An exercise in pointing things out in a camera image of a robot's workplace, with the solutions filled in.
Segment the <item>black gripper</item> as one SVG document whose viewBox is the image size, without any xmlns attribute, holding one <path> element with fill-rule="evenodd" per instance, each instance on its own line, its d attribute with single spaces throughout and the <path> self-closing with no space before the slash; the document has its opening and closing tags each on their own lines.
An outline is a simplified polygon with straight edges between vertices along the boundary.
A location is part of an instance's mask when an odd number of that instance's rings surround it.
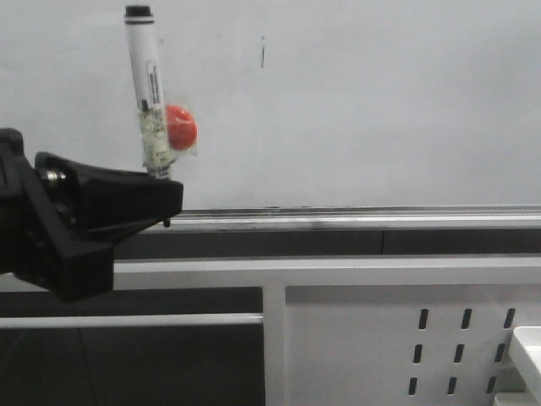
<svg viewBox="0 0 541 406">
<path fill-rule="evenodd" d="M 110 291 L 115 246 L 182 209 L 180 182 L 43 151 L 32 167 L 23 135 L 1 129 L 1 273 L 65 302 Z"/>
</svg>

